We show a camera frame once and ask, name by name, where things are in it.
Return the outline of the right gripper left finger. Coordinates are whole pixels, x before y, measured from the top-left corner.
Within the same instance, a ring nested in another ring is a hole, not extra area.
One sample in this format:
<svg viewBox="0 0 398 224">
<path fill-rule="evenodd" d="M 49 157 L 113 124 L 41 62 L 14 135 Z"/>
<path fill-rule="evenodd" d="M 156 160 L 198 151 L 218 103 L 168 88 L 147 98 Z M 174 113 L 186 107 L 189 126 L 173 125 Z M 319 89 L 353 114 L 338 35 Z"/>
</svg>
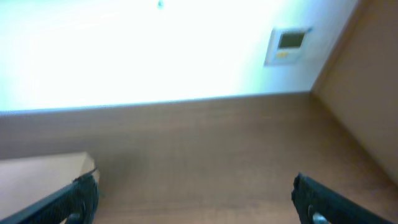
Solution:
<svg viewBox="0 0 398 224">
<path fill-rule="evenodd" d="M 1 220 L 1 224 L 92 224 L 100 192 L 94 173 L 82 174 L 72 183 Z"/>
</svg>

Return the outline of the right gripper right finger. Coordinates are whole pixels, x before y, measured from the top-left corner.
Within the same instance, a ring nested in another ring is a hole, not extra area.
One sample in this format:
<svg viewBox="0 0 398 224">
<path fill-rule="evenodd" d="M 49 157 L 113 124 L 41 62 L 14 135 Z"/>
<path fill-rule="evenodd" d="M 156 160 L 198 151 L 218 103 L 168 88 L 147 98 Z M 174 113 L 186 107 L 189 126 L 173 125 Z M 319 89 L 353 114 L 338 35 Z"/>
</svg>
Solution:
<svg viewBox="0 0 398 224">
<path fill-rule="evenodd" d="M 301 173 L 291 196 L 301 224 L 392 224 Z"/>
</svg>

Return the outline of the brown cardboard box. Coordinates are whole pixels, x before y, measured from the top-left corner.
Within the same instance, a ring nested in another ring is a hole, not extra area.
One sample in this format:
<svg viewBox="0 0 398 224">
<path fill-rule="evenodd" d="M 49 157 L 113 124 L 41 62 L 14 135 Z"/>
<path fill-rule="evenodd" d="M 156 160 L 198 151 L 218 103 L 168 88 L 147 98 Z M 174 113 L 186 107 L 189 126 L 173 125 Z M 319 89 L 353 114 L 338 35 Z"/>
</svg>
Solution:
<svg viewBox="0 0 398 224">
<path fill-rule="evenodd" d="M 96 167 L 86 152 L 1 161 L 1 219 L 38 202 Z"/>
</svg>

